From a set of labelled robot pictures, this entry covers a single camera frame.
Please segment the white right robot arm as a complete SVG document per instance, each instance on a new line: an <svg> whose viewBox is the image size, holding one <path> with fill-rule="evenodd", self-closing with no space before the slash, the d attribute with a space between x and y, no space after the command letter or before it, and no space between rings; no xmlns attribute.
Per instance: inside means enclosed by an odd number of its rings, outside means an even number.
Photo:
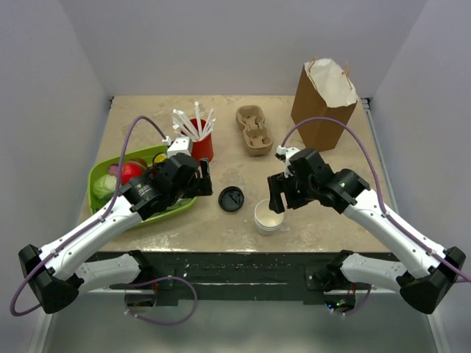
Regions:
<svg viewBox="0 0 471 353"><path fill-rule="evenodd" d="M365 284L391 290L415 310L431 314L457 282L466 256L446 249L381 206L369 183L350 169L333 172L314 149L277 147L285 170L269 176L269 209L277 214L319 202L362 226L396 257L394 261L342 250L313 275L325 292Z"/></svg>

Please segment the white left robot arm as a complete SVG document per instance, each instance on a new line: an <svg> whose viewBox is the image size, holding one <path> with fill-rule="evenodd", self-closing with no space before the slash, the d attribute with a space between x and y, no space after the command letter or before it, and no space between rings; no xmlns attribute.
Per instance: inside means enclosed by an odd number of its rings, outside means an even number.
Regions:
<svg viewBox="0 0 471 353"><path fill-rule="evenodd" d="M23 275L45 313L69 306L80 294L111 285L147 287L155 270L144 254L130 251L110 260L90 257L121 233L181 199L213 192L209 161L179 153L118 189L102 209L66 235L45 246L18 253Z"/></svg>

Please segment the cardboard cup carrier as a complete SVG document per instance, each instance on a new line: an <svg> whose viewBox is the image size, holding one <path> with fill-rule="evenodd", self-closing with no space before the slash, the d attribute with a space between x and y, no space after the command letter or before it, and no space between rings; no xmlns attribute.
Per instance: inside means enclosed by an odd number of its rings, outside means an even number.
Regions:
<svg viewBox="0 0 471 353"><path fill-rule="evenodd" d="M250 156L262 156L272 150L272 134L266 127L266 117L261 107L241 106L236 110L235 120L242 132L244 148Z"/></svg>

